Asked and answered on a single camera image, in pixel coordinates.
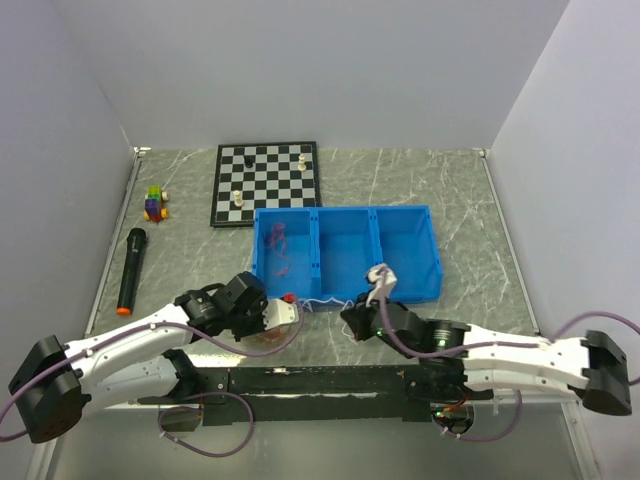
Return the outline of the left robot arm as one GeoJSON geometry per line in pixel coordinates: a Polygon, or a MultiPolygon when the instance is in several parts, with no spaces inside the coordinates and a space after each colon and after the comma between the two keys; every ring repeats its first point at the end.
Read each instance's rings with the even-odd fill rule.
{"type": "Polygon", "coordinates": [[[184,346],[235,340],[298,321],[294,308],[267,299],[262,283],[242,272],[226,285],[189,290],[157,312],[101,335],[62,343],[56,336],[34,344],[8,389],[24,435],[53,440],[84,416],[146,397],[184,402],[197,390],[198,374],[184,346]]]}

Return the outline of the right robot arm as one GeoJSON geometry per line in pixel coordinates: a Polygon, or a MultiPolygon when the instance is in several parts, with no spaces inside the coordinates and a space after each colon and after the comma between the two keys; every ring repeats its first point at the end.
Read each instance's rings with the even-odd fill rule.
{"type": "Polygon", "coordinates": [[[426,369],[430,401],[488,399],[501,389],[575,398],[609,416],[632,412],[627,357],[606,333],[549,340],[424,319],[399,302],[360,295],[341,319],[358,341],[376,338],[426,369]]]}

